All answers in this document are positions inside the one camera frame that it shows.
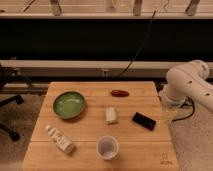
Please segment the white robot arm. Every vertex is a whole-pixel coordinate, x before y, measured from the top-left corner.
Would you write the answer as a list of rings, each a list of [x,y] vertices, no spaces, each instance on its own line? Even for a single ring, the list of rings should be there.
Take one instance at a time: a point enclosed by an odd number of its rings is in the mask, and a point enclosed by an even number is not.
[[[213,113],[213,85],[206,79],[209,67],[202,60],[193,60],[170,68],[166,74],[167,84],[159,92],[166,108],[178,108],[187,97]]]

